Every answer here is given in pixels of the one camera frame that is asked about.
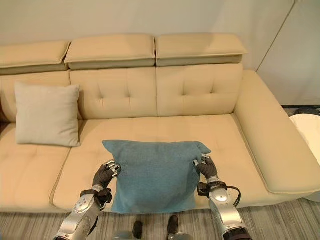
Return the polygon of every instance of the black cable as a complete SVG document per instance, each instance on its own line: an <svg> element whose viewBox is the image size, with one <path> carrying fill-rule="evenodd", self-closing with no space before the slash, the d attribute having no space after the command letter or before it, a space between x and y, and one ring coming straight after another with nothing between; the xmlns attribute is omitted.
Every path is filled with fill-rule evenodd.
<svg viewBox="0 0 320 240"><path fill-rule="evenodd" d="M239 188L235 187L235 186L216 186L214 187L215 189L225 189L225 190L228 190L228 189L234 189L234 190L237 190L238 192L238 197L236 198L235 202L234 202L234 207L237 207L240 203L240 200L241 200L241 192L239 190Z"/></svg>

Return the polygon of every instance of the gray carpet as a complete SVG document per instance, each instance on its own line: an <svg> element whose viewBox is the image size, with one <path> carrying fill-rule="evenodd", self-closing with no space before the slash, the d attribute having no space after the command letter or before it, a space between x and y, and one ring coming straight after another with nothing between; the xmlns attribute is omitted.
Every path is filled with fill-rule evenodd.
<svg viewBox="0 0 320 240"><path fill-rule="evenodd" d="M273 206L239 209L255 240L319 240L320 203L299 199ZM220 240L210 210L178 213L179 230L195 240ZM67 214L0 213L2 240L49 240ZM164 240L170 214L119 215L103 213L89 240L109 240L117 231L130 231L136 220L143 222L143 238Z"/></svg>

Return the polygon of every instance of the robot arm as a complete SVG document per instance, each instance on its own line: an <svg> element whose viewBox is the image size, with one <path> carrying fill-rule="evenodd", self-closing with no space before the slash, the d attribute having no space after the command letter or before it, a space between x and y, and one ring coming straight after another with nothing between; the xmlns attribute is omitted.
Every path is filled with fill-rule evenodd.
<svg viewBox="0 0 320 240"><path fill-rule="evenodd" d="M99 213L112 200L109 183L120 173L114 160L103 164L94 176L92 189L81 192L71 214L63 221L54 240L85 240L95 229Z"/></svg>
<svg viewBox="0 0 320 240"><path fill-rule="evenodd" d="M233 186L227 186L219 180L214 162L208 155L202 156L202 161L193 161L197 170L206 178L207 183L198 184L198 194L209 198L209 206L214 213L214 218L218 222L220 232L224 240L252 240L248 230L242 221L236 206L240 202L241 193ZM235 203L232 202L227 189L235 189L239 196Z"/></svg>

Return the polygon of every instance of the blue pillow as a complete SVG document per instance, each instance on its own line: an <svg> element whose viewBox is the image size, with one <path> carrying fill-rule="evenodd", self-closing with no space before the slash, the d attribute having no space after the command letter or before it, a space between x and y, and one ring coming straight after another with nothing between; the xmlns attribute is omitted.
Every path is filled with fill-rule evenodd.
<svg viewBox="0 0 320 240"><path fill-rule="evenodd" d="M120 214L175 213L195 208L200 174L193 160L211 151L201 142L105 140L121 165L112 211Z"/></svg>

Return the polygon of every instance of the beige leather sofa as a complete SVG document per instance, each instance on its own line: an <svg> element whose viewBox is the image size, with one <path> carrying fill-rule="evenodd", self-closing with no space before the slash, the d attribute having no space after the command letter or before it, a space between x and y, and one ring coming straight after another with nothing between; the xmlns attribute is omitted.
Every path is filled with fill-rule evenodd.
<svg viewBox="0 0 320 240"><path fill-rule="evenodd" d="M69 45L0 47L1 212L70 211L112 158L101 143L111 139L204 143L220 179L241 190L239 207L320 191L316 159L264 82L243 70L236 36L121 34ZM80 85L81 146L16 144L15 81ZM109 187L114 195L116 179ZM196 207L208 200L197 196Z"/></svg>

